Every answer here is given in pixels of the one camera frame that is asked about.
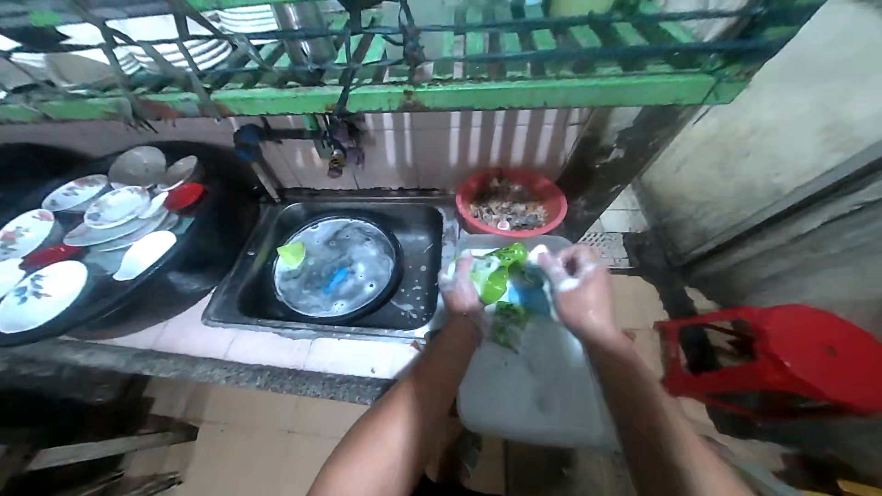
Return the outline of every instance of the countertop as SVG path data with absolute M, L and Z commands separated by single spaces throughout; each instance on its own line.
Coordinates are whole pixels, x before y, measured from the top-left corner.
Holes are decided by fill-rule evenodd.
M 447 202 L 452 204 L 452 197 L 435 196 L 429 201 L 435 205 Z M 442 267 L 453 259 L 460 237 L 458 223 L 449 216 L 444 231 Z M 368 341 L 295 339 L 295 335 L 266 330 L 208 327 L 202 323 L 202 313 L 210 299 L 208 295 L 174 318 L 146 329 L 133 324 L 137 332 L 120 329 L 101 339 L 62 336 L 0 349 L 0 358 L 24 357 L 372 404 L 419 355 L 425 332 L 430 330 L 429 326 L 421 328 L 413 340 Z M 433 319 L 433 328 L 443 323 L 443 319 Z

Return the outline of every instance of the sink basin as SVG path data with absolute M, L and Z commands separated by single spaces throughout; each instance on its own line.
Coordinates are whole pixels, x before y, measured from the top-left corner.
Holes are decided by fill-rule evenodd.
M 453 255 L 458 231 L 448 203 L 377 197 L 265 205 L 251 240 L 215 290 L 203 321 L 208 326 L 263 330 L 294 338 L 420 339 L 440 320 L 436 318 L 437 274 L 445 259 Z M 276 248 L 312 219 L 340 211 L 364 213 L 398 239 L 403 275 L 375 311 L 334 325 L 311 323 L 276 297 Z

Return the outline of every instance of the dish rack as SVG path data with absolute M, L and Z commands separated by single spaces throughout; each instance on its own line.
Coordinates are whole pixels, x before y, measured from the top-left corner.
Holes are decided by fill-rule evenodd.
M 123 120 L 139 123 L 187 116 L 342 115 L 452 109 L 532 109 L 596 106 L 716 105 L 731 102 L 820 7 L 813 0 L 750 0 L 734 10 L 664 11 L 640 0 L 619 0 L 604 13 L 550 17 L 530 0 L 461 2 L 452 22 L 416 26 L 408 0 L 399 22 L 383 22 L 377 0 L 346 0 L 347 11 L 327 28 L 224 33 L 203 14 L 276 0 L 25 0 L 4 7 L 0 32 L 89 22 L 97 45 L 41 43 L 45 53 L 99 48 L 114 68 L 111 83 L 74 89 L 35 79 L 8 90 L 0 123 Z M 105 24 L 108 19 L 168 14 L 179 36 L 151 43 L 221 38 L 232 54 L 210 70 L 175 68 L 146 42 Z M 186 19 L 211 32 L 191 34 Z M 705 40 L 701 23 L 725 29 Z M 426 57 L 421 34 L 436 35 L 439 56 Z M 332 37 L 337 57 L 292 64 L 284 41 Z M 270 40 L 261 44 L 256 41 Z M 113 48 L 139 45 L 161 73 L 126 75 Z M 391 47 L 401 47 L 393 57 Z M 0 51 L 33 52 L 33 46 Z M 318 77 L 305 82 L 298 72 Z

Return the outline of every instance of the red bowl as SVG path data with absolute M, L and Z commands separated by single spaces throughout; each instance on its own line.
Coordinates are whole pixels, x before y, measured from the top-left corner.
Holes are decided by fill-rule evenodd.
M 168 196 L 162 202 L 162 205 L 172 212 L 184 210 L 186 207 L 196 203 L 204 192 L 206 192 L 206 188 L 202 184 L 181 184 L 168 192 Z
M 502 230 L 475 219 L 468 212 L 469 206 L 493 178 L 506 178 L 515 184 L 527 188 L 541 201 L 548 213 L 548 222 L 538 229 Z M 533 237 L 545 234 L 564 221 L 566 215 L 566 197 L 547 177 L 524 169 L 489 169 L 472 175 L 456 191 L 456 208 L 466 223 L 466 231 L 472 234 L 498 234 L 508 237 Z
M 21 261 L 21 268 L 31 270 L 48 267 L 56 262 L 72 258 L 82 250 L 82 246 L 56 244 L 55 246 L 43 248 L 37 252 L 25 255 Z

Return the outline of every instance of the hand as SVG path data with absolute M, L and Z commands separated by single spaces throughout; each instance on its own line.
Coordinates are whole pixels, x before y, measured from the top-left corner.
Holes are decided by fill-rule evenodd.
M 577 337 L 600 346 L 630 344 L 616 324 L 609 270 L 590 247 L 575 244 L 557 254 L 543 253 L 539 267 L 551 281 L 558 318 Z
M 484 304 L 469 277 L 473 261 L 468 256 L 458 259 L 452 279 L 449 267 L 442 269 L 438 275 L 438 288 L 441 289 L 445 308 L 451 315 L 483 313 Z

